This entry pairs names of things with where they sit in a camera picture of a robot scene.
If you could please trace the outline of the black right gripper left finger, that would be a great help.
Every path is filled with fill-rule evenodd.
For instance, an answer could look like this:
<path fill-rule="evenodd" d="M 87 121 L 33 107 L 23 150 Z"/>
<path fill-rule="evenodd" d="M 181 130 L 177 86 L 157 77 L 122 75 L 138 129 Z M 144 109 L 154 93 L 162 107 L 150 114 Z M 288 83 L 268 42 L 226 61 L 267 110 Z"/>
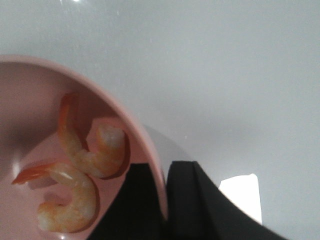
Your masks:
<path fill-rule="evenodd" d="M 131 164 L 125 181 L 89 240 L 159 240 L 163 216 L 151 169 Z"/>

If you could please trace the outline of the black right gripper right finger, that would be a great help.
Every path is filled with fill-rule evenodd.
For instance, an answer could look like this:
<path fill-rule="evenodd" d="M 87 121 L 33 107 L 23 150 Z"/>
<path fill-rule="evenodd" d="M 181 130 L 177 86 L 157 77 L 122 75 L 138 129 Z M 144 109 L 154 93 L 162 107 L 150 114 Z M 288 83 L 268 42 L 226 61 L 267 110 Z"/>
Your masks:
<path fill-rule="evenodd" d="M 196 161 L 174 161 L 167 176 L 171 240 L 281 240 L 236 207 Z"/>

